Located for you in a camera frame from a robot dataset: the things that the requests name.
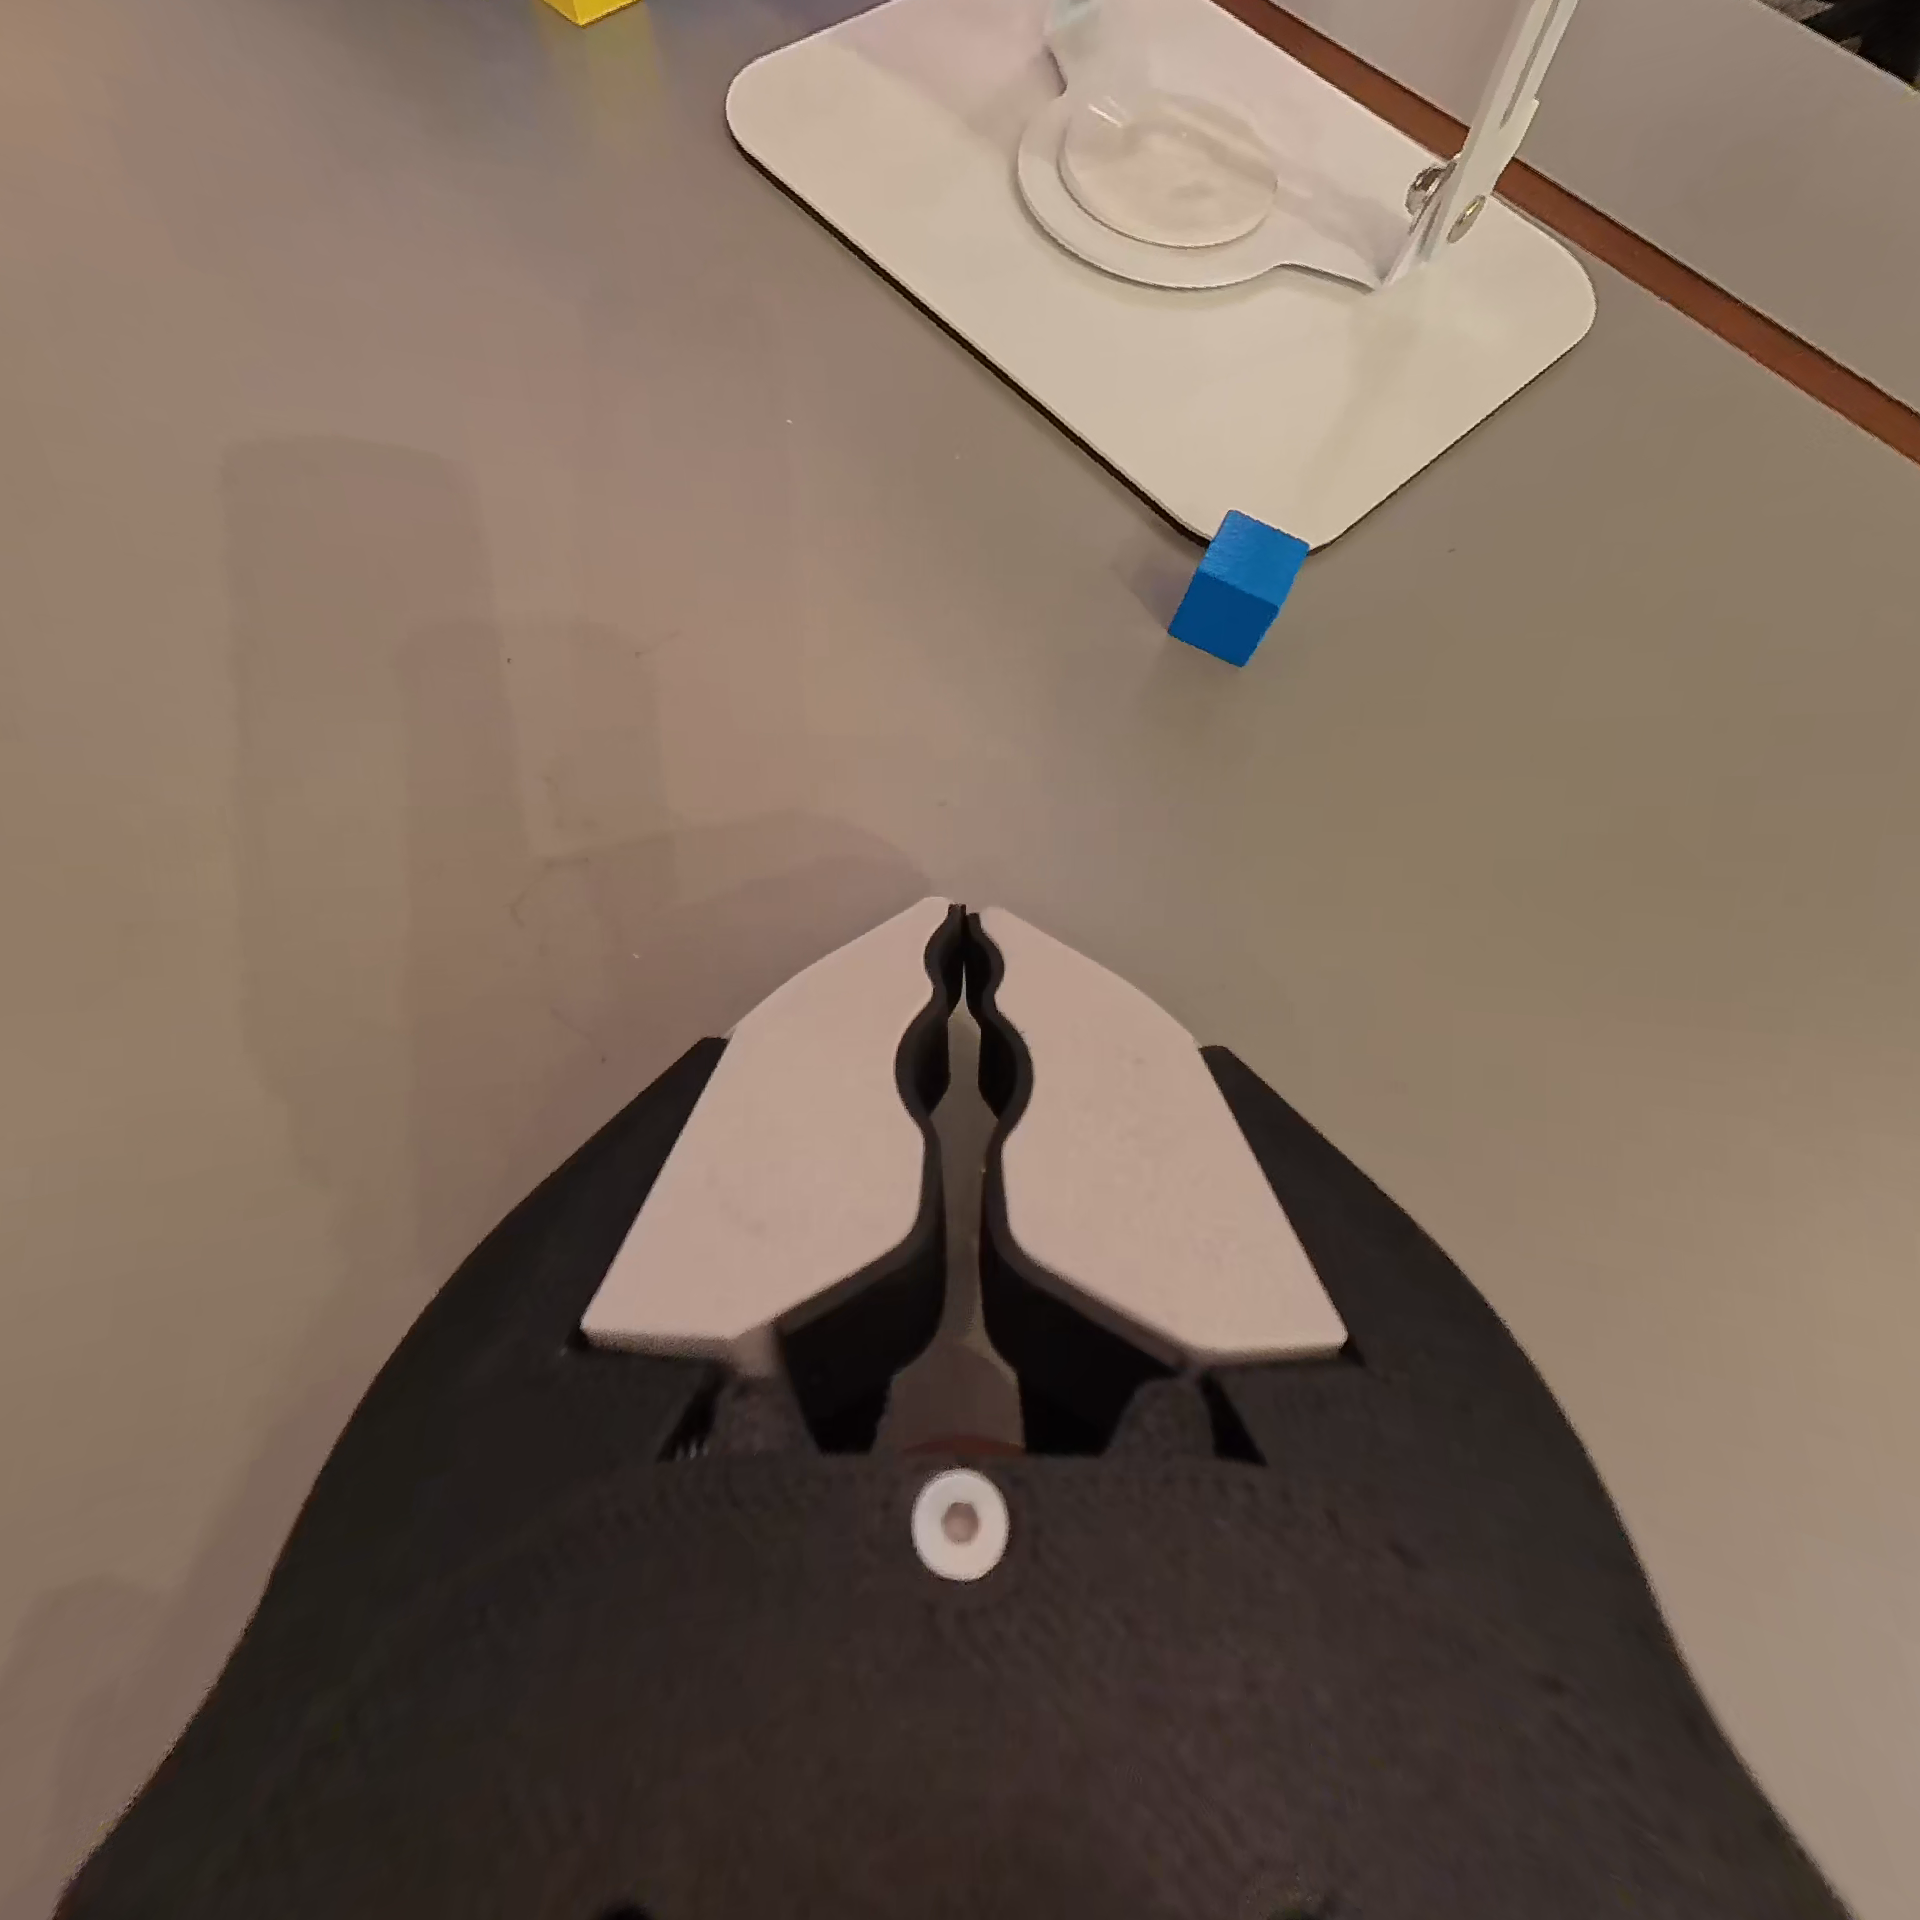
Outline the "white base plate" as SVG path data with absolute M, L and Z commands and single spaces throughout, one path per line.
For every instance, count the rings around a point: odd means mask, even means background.
M 1147 77 L 1279 161 L 1271 223 L 1144 247 L 1062 175 L 1049 4 L 883 4 L 745 66 L 739 148 L 1157 510 L 1349 533 L 1580 344 L 1596 292 L 1511 205 L 1400 277 L 1409 135 L 1220 4 L 1132 4 Z

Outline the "small blue cube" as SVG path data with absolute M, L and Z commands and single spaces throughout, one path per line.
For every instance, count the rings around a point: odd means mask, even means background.
M 1273 628 L 1312 545 L 1245 512 L 1225 512 L 1168 622 L 1197 654 L 1245 668 Z

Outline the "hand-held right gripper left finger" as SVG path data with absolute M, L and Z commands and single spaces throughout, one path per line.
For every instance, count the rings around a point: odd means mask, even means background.
M 781 1380 L 813 1445 L 867 1453 L 947 1301 L 949 1024 L 963 909 L 921 898 L 723 1040 L 581 1321 L 588 1345 Z

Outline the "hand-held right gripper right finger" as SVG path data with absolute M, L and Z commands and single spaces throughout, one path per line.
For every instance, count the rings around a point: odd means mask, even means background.
M 966 913 L 977 1286 L 1031 1453 L 1093 1455 L 1147 1388 L 1334 1360 L 1349 1330 L 1192 1033 L 1015 911 Z

